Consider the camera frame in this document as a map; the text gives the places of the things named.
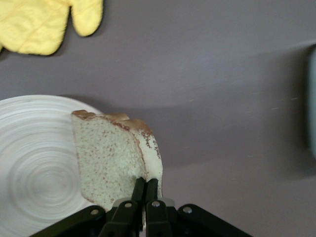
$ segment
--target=plate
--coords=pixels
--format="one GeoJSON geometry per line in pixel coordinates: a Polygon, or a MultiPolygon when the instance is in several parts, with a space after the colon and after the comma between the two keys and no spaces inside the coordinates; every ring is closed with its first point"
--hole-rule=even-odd
{"type": "Polygon", "coordinates": [[[66,97],[0,101],[0,235],[32,235],[90,206],[80,194],[71,112],[97,109],[66,97]]]}

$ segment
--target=oven mitt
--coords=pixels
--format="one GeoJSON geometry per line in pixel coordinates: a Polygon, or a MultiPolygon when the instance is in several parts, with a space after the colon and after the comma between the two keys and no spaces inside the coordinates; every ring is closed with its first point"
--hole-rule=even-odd
{"type": "Polygon", "coordinates": [[[68,14],[76,32],[96,31],[103,14],[103,0],[0,0],[0,50],[49,55],[65,34],[68,14]]]}

